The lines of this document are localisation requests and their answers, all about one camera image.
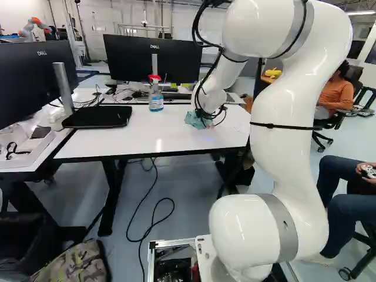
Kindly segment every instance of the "yellow object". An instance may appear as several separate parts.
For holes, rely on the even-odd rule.
[[[268,76],[269,78],[276,78],[282,74],[282,70],[278,70],[277,68],[274,69],[268,69],[265,71],[265,76]]]

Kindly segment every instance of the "spray bottle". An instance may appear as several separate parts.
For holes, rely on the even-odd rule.
[[[163,95],[159,92],[158,81],[161,80],[159,75],[149,75],[152,80],[152,88],[149,94],[149,109],[151,112],[163,110]]]

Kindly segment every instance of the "teal cloth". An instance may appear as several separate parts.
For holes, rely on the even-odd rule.
[[[195,110],[188,111],[184,121],[188,125],[192,125],[197,129],[205,129],[212,124],[210,119],[197,117]]]

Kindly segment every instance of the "silver band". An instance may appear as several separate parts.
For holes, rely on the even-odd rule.
[[[313,18],[314,18],[314,8],[312,6],[312,3],[307,1],[305,4],[306,8],[306,16],[305,21],[304,20],[304,4],[302,0],[294,0],[294,19],[291,24],[290,30],[286,36],[285,41],[282,43],[282,45],[277,49],[277,51],[269,56],[270,59],[276,58],[281,56],[281,58],[289,57],[292,54],[294,54],[298,49],[303,45],[303,43],[307,40],[308,35],[310,34],[311,27],[313,24]],[[303,30],[301,31],[298,39],[294,42],[296,39],[296,36],[299,33],[299,30],[301,29],[301,25],[303,26]]]
[[[241,55],[238,55],[238,54],[235,54],[233,53],[232,51],[228,50],[228,49],[225,49],[222,53],[222,55],[230,60],[230,61],[233,61],[233,62],[239,62],[239,63],[244,63],[246,62],[249,57],[246,57],[246,56],[241,56]]]
[[[268,206],[277,223],[280,238],[280,255],[277,262],[293,260],[298,253],[298,234],[286,206],[273,194],[257,194]]]
[[[306,6],[306,9],[307,9],[307,14],[305,16],[306,20],[305,20],[305,23],[304,23],[304,26],[303,26],[303,30],[301,31],[298,40],[295,41],[294,45],[291,47],[291,49],[288,52],[286,52],[285,54],[283,54],[280,57],[281,59],[290,57],[294,53],[296,53],[300,49],[300,47],[302,47],[302,45],[307,40],[307,38],[308,38],[308,36],[311,32],[313,19],[315,17],[314,16],[315,10],[314,10],[313,5],[310,1],[308,1],[305,6]]]

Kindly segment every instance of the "game controller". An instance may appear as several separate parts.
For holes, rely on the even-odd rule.
[[[376,179],[376,169],[373,166],[364,164],[360,166],[362,175],[369,179]]]

